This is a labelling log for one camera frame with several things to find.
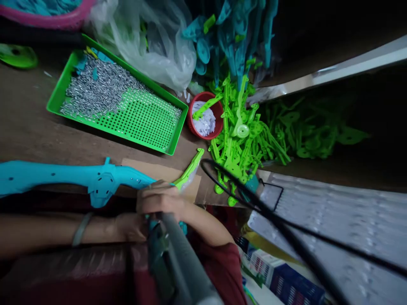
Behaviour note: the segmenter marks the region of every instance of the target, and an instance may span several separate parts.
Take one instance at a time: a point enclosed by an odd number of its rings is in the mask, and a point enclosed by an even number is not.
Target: red sleeve
[[[225,305],[247,305],[237,246],[229,243],[211,247],[199,238],[192,246]]]

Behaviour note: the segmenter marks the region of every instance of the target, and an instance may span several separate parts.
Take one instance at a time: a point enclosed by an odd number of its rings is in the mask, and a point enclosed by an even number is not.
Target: wrist
[[[114,218],[93,217],[87,225],[81,244],[103,244],[122,241]]]

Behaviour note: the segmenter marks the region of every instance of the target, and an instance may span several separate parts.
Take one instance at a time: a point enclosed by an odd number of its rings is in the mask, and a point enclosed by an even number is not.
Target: gray handle
[[[205,272],[173,214],[163,213],[162,222],[168,232],[169,256],[179,290],[174,304],[223,305],[216,288]]]

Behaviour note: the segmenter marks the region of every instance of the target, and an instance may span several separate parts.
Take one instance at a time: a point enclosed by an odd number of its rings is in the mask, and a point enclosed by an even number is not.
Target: pink basket
[[[19,10],[0,5],[0,15],[23,25],[36,28],[54,30],[78,31],[82,27],[85,18],[90,13],[95,0],[82,0],[80,6],[70,13],[58,16],[42,16],[24,13]]]

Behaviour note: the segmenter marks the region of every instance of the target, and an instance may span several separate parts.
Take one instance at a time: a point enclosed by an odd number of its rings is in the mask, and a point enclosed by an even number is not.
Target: green plastic tray
[[[131,94],[126,92],[123,94],[123,101],[127,104],[126,109],[117,113],[110,112],[100,119],[86,120],[81,117],[74,118],[60,113],[62,103],[68,98],[65,92],[71,82],[72,72],[75,70],[74,66],[84,53],[82,50],[75,50],[69,57],[48,101],[47,110],[167,155],[174,155],[182,126],[187,117],[188,106],[147,76],[135,70],[128,63],[113,55],[96,41],[86,35],[83,35],[83,40],[87,46],[102,51],[114,62],[128,70],[131,75],[150,88],[154,94]],[[181,109],[182,112],[178,119],[175,119],[170,114],[170,111],[166,111],[165,106],[167,104],[172,104]]]

